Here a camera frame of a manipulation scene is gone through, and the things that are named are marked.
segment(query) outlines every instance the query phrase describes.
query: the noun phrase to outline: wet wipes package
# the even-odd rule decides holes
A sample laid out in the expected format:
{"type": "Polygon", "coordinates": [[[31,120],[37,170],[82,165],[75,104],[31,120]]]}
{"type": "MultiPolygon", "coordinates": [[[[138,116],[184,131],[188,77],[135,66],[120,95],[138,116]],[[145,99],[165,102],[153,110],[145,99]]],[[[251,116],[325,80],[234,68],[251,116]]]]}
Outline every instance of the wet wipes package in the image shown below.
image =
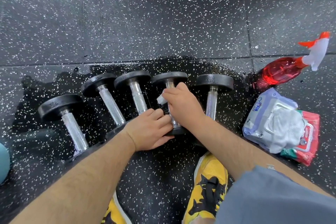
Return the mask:
{"type": "Polygon", "coordinates": [[[270,153],[300,144],[307,121],[296,111],[298,105],[274,88],[259,95],[243,126],[244,136],[270,153]]]}

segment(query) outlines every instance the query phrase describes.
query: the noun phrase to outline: forearm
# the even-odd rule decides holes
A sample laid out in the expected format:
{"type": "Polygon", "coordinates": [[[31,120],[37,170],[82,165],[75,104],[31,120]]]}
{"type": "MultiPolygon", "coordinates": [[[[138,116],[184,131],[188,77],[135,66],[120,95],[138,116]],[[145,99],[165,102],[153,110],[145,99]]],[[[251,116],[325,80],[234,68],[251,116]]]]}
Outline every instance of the forearm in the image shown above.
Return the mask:
{"type": "Polygon", "coordinates": [[[330,196],[285,164],[207,116],[200,124],[194,126],[191,132],[216,156],[235,180],[239,179],[244,172],[252,170],[256,165],[266,168],[268,165],[273,165],[275,170],[283,173],[294,182],[310,190],[330,196]]]}
{"type": "Polygon", "coordinates": [[[99,223],[135,151],[119,133],[28,205],[11,223],[99,223]]]}

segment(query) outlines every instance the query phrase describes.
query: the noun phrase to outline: red liquid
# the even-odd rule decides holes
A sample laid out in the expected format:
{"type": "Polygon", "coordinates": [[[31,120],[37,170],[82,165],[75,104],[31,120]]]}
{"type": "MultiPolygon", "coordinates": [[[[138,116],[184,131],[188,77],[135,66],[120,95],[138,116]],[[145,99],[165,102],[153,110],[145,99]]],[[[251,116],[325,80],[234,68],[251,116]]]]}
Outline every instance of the red liquid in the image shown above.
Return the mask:
{"type": "Polygon", "coordinates": [[[262,70],[262,78],[269,85],[279,85],[297,77],[307,65],[302,58],[285,57],[277,59],[262,70]]]}

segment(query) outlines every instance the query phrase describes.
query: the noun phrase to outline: sneaker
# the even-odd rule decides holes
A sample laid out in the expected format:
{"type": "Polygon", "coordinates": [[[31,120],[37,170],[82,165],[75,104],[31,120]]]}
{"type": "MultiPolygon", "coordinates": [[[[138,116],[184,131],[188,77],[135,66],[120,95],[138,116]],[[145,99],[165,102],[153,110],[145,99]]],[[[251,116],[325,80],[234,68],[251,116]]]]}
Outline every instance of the sneaker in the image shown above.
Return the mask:
{"type": "Polygon", "coordinates": [[[102,224],[132,224],[131,220],[121,208],[115,192],[113,194],[113,198],[108,204],[108,209],[101,222],[102,224]]]}
{"type": "Polygon", "coordinates": [[[219,205],[226,194],[228,171],[214,155],[207,152],[196,166],[194,183],[182,224],[187,224],[198,216],[216,218],[219,205]]]}

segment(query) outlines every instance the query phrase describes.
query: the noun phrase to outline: spray bottle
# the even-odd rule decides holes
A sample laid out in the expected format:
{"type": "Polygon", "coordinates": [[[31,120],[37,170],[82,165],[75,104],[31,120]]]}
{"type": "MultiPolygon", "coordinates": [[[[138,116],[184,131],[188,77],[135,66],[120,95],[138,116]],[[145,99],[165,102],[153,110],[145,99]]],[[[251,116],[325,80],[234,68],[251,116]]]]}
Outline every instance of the spray bottle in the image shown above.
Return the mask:
{"type": "Polygon", "coordinates": [[[269,86],[288,82],[309,65],[313,71],[317,71],[327,52],[329,38],[329,32],[322,32],[320,37],[314,41],[299,42],[299,45],[309,48],[309,55],[298,58],[284,57],[269,63],[261,72],[263,81],[269,86]]]}

